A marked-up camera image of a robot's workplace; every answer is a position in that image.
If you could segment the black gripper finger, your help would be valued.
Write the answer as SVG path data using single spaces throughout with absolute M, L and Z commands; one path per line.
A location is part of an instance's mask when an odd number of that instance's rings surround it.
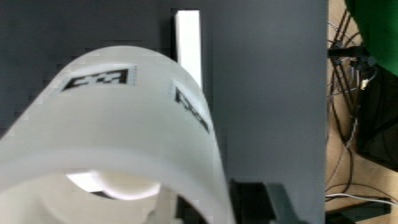
M 232 180 L 229 197 L 236 224 L 309 224 L 298 218 L 280 184 Z

